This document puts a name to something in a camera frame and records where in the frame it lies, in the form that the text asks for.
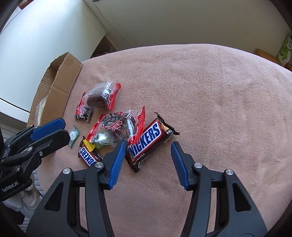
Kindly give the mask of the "packaged sliced bread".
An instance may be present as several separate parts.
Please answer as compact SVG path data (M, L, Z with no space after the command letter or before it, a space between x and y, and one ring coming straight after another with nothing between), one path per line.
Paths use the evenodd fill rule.
M35 117L34 117L34 126L39 126L41 124L41 118L42 118L42 113L43 109L45 107L45 103L47 101L47 96L43 98L39 104L36 106L36 112L35 112Z

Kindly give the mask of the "small Snickers bar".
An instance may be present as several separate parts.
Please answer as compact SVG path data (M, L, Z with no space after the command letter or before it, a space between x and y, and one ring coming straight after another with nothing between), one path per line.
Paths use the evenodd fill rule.
M92 152L89 152L83 143L83 139L85 139L84 136L79 145L78 157L82 159L89 167L94 165L96 162L101 162L103 160L102 155L97 151L96 148Z

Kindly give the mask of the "pink table blanket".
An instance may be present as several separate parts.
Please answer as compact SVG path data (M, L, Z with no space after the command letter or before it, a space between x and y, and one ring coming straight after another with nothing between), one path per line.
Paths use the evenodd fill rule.
M121 84L115 111L145 108L179 135L185 153L208 169L231 169L265 225L272 228L291 200L291 72L241 50L211 44L159 45L110 53L83 62L65 111L67 130L87 136L75 119L82 94L103 81ZM138 173L123 163L105 193L116 236L180 236L191 192L180 185L167 142Z

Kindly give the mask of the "large Snickers bar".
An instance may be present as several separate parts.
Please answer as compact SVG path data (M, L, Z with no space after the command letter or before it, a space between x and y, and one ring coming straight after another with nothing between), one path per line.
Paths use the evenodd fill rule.
M158 112L155 114L157 118L144 129L139 141L127 147L125 158L134 173L139 172L143 161L152 156L173 135L180 134L174 127L166 123Z

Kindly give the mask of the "green gift bag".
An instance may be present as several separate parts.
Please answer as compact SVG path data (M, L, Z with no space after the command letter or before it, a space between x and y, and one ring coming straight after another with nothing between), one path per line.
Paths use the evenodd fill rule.
M285 66L287 63L291 63L291 45L292 40L290 36L287 36L281 49L279 50L276 59L281 66Z

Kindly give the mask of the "black patterned candy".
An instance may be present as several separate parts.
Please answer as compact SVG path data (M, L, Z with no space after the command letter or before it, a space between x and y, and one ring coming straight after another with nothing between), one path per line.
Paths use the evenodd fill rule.
M74 118L75 119L82 119L85 122L89 123L91 121L91 117L92 117L93 112L94 112L94 110L92 108L87 108L87 107L84 107L84 106L81 106L81 107L78 106L76 108L76 112L75 112Z

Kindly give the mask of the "red-wrapped dark cake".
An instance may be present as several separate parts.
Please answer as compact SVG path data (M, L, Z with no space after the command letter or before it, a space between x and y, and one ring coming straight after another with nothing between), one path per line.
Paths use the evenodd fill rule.
M145 107L102 114L90 130L86 140L100 146L115 146L119 140L137 143L145 128Z
M120 88L120 83L112 81L98 83L83 94L78 106L92 108L93 110L95 108L106 108L112 111Z

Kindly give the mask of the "green wrapped candy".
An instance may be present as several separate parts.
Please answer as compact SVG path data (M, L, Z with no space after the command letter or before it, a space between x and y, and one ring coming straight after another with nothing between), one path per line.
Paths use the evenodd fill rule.
M76 126L73 126L72 130L69 133L70 141L69 141L69 147L72 148L76 139L79 137L80 132Z

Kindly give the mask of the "open cardboard box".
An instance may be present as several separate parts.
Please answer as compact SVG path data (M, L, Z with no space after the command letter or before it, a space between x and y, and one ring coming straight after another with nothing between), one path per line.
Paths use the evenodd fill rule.
M82 67L83 64L69 52L51 62L33 99L27 126L34 125L36 106L46 96L40 125L63 117L69 95Z

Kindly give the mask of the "yellow wrapped candy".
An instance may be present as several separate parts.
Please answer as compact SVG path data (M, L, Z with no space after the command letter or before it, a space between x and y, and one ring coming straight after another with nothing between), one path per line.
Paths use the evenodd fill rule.
M92 152L95 149L95 145L90 143L87 139L83 139L83 143L89 152Z

